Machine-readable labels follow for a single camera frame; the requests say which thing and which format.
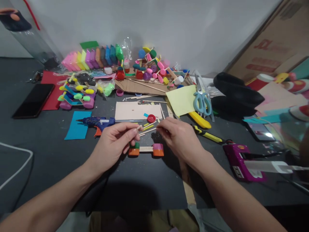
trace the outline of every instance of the blue foam sheet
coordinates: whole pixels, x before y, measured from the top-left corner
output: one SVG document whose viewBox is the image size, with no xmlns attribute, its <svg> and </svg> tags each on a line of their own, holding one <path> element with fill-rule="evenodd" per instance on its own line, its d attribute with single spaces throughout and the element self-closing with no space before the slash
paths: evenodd
<svg viewBox="0 0 309 232">
<path fill-rule="evenodd" d="M 85 139 L 88 126 L 76 120 L 90 117 L 91 113 L 91 111 L 74 111 L 69 131 L 64 140 Z"/>
</svg>

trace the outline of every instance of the hand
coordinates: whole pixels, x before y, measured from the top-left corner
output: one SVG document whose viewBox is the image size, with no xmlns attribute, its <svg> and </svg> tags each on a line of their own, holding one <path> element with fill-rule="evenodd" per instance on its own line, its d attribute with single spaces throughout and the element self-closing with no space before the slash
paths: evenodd
<svg viewBox="0 0 309 232">
<path fill-rule="evenodd" d="M 157 125 L 156 130 L 162 135 L 173 153 L 192 168 L 203 162 L 207 156 L 212 156 L 204 150 L 193 127 L 188 123 L 167 117 Z"/>
<path fill-rule="evenodd" d="M 138 124 L 122 122 L 105 128 L 86 163 L 98 174 L 110 169 L 121 153 L 129 150 L 129 143 L 134 146 L 135 140 L 140 140 L 137 127 Z"/>
</svg>

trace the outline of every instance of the hot glue gun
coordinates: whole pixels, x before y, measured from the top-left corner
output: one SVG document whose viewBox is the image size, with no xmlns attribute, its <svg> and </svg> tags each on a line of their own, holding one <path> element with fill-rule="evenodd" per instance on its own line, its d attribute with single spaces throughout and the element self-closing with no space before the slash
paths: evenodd
<svg viewBox="0 0 309 232">
<path fill-rule="evenodd" d="M 88 125 L 89 127 L 96 127 L 97 132 L 94 135 L 100 136 L 104 128 L 112 126 L 115 124 L 115 118 L 110 117 L 109 120 L 106 117 L 87 117 L 83 119 L 78 119 L 76 121 L 83 122 L 84 124 Z"/>
</svg>

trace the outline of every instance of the black table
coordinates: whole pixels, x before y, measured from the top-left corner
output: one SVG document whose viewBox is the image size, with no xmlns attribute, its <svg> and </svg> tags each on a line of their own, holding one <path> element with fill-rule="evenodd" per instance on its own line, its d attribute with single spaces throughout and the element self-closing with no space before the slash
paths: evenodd
<svg viewBox="0 0 309 232">
<path fill-rule="evenodd" d="M 39 64 L 32 59 L 0 59 L 2 84 L 6 86 L 2 90 L 0 141 L 34 152 L 32 165 L 29 163 L 0 191 L 0 213 L 12 211 L 15 205 L 16 207 L 22 205 L 64 178 L 85 162 L 97 143 L 97 139 L 93 138 L 95 129 L 88 129 L 84 140 L 63 140 L 73 112 L 83 111 L 84 108 L 73 108 L 71 111 L 62 109 L 43 111 L 36 119 L 11 119 L 14 111 L 33 88 L 33 84 L 25 81 L 38 68 Z M 124 97 L 111 95 L 107 100 L 103 100 L 97 96 L 95 107 L 90 110 L 92 116 L 113 117 L 116 101 L 122 101 Z M 162 97 L 149 98 L 149 100 L 155 99 L 161 101 Z M 162 107 L 167 116 L 165 104 L 162 104 Z M 187 116 L 182 116 L 181 119 L 192 123 Z M 210 133 L 245 144 L 251 152 L 265 152 L 264 146 L 256 142 L 239 123 L 216 117 Z M 233 175 L 222 147 L 204 137 L 199 139 L 203 147 L 214 155 L 228 173 Z M 140 144 L 151 146 L 155 142 L 162 142 L 162 138 L 157 133 L 150 132 L 141 137 Z M 122 156 L 115 167 L 89 189 L 73 210 L 186 208 L 187 201 L 179 162 L 167 147 L 164 153 L 165 157 L 162 159 L 154 159 L 150 154 L 143 154 L 137 158 Z M 28 154 L 25 152 L 0 146 L 0 183 L 15 173 L 27 157 Z M 202 179 L 192 169 L 189 169 L 189 172 L 197 207 L 214 207 Z M 108 174 L 110 177 L 104 188 Z M 268 181 L 265 183 L 242 183 L 242 185 L 265 206 L 309 203 L 308 196 L 286 183 L 280 175 L 267 173 L 267 177 Z"/>
</svg>

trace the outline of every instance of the left hand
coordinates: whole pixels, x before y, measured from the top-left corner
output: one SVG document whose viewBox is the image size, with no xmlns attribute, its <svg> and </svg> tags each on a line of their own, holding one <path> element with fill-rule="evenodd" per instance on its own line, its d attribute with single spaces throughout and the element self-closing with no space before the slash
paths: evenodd
<svg viewBox="0 0 309 232">
<path fill-rule="evenodd" d="M 138 124 L 122 122 L 105 128 L 86 164 L 98 174 L 110 169 L 121 153 L 129 150 L 129 143 L 134 146 L 135 140 L 140 140 L 137 127 Z"/>
</svg>

